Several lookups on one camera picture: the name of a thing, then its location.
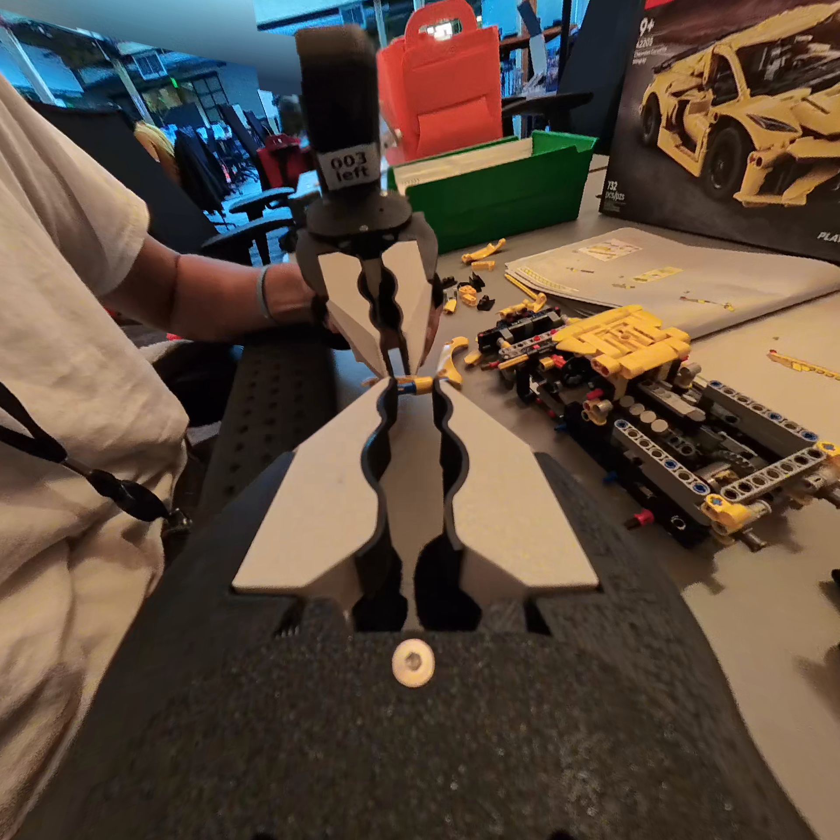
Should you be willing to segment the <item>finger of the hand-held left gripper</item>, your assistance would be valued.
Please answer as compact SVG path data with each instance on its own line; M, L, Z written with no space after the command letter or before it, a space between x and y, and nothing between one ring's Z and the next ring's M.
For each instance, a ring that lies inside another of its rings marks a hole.
M423 361L432 297L418 243L395 242L382 255L382 319L396 337L407 375Z
M390 376L382 336L371 320L372 304L360 289L362 262L355 256L330 253L318 257L332 323L349 344L355 359L379 377Z

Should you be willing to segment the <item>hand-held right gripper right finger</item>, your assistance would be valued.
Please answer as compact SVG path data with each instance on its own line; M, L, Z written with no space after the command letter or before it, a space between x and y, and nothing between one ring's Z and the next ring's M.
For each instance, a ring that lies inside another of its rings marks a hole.
M595 567L550 484L549 456L438 380L432 392L443 481L441 533L415 568L423 629L471 632L493 608L598 591Z

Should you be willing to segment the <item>instruction booklet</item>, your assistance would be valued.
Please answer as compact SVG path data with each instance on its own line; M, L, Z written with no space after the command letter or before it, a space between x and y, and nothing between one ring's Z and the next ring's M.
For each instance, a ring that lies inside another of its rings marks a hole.
M638 227L584 235L564 226L509 242L500 264L580 318L640 306L690 336L689 360L706 380L838 444L838 378L770 358L775 351L838 374L837 266Z

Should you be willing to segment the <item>person's left forearm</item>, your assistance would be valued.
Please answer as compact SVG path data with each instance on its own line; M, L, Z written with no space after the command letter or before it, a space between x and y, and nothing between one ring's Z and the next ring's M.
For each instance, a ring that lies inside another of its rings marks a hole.
M256 299L258 274L219 259L180 255L146 235L126 277L101 302L189 340L234 340L269 323Z

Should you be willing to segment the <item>person's left hand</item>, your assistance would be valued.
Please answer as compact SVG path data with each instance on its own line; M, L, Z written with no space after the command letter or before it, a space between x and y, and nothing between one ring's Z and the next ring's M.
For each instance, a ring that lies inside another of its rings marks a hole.
M347 340L333 324L327 303L304 280L294 263L272 265L266 277L266 296L281 327L309 325L318 329L322 341L333 350L349 350Z

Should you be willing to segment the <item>scattered loose brick pieces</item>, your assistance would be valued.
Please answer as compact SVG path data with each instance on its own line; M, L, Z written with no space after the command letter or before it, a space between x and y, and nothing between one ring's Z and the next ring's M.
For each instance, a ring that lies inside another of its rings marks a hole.
M487 284L480 272L491 271L495 266L494 259L480 259L469 265L470 274L467 279L457 280L454 276L441 279L440 285L444 293L443 312L453 314L459 305L483 312L491 310L496 301L485 292Z

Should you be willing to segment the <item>yellow wheel arch panel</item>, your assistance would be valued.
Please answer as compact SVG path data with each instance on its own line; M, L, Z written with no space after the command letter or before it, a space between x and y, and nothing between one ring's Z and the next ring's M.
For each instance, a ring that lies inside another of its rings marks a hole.
M466 351L468 347L469 340L466 337L455 337L447 341L437 360L435 378L448 382L459 391L463 384L463 375L457 368L455 357L461 351Z

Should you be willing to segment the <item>red jacket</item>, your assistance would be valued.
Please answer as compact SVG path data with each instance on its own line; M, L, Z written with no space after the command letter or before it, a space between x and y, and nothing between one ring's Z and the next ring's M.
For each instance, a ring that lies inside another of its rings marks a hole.
M316 170L312 149L294 135L268 133L257 156L266 189L287 187L296 191L301 177Z

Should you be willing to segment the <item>orange felt tote bag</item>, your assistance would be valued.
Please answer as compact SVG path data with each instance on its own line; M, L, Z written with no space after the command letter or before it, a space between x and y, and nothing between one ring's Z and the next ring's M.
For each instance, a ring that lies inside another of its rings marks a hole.
M444 1L417 9L377 52L389 165L501 140L499 44L468 2Z

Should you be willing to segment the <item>black perforated foam pad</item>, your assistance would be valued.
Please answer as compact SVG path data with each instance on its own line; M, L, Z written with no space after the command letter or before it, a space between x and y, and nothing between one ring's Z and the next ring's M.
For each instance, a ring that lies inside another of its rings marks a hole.
M195 522L202 527L278 457L319 431L372 376L352 352L315 332L274 330L249 339L214 439Z

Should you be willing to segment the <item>green storage bin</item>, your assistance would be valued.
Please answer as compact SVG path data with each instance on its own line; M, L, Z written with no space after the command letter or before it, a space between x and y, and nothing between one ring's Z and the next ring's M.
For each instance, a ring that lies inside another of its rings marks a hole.
M595 139L550 131L529 138L525 160L407 190L440 255L577 219Z

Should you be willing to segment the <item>white paper sheets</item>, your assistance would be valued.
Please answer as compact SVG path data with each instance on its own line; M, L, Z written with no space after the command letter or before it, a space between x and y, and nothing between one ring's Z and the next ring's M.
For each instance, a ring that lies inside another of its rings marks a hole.
M532 140L506 138L469 150L459 150L410 163L388 171L389 184L401 195L414 186L444 181L459 175L480 172L499 165L519 162L532 153Z

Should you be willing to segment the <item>black office chair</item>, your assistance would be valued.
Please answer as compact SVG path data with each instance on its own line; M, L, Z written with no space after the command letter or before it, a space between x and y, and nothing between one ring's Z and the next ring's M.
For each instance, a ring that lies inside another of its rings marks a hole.
M503 135L513 134L514 118L535 118L552 132L594 138L594 153L608 155L643 10L642 1L590 2L557 90L503 99Z
M251 246L292 229L289 217L263 217L219 233L184 190L164 173L133 136L119 108L73 109L29 100L29 104L105 170L141 198L150 212L150 233L182 255L202 255L252 266Z

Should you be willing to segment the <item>partly built yellow toy car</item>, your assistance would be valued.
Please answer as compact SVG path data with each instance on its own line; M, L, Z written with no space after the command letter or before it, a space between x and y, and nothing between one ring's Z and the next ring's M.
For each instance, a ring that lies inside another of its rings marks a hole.
M634 530L655 523L685 548L751 551L755 524L817 501L839 506L838 446L690 362L686 332L638 305L571 318L502 311L469 364L496 371L625 489Z

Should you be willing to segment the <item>toy car set box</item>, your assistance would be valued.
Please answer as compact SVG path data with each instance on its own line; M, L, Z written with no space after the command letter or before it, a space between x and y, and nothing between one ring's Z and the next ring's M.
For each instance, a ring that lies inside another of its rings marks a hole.
M839 260L839 2L646 2L600 211Z

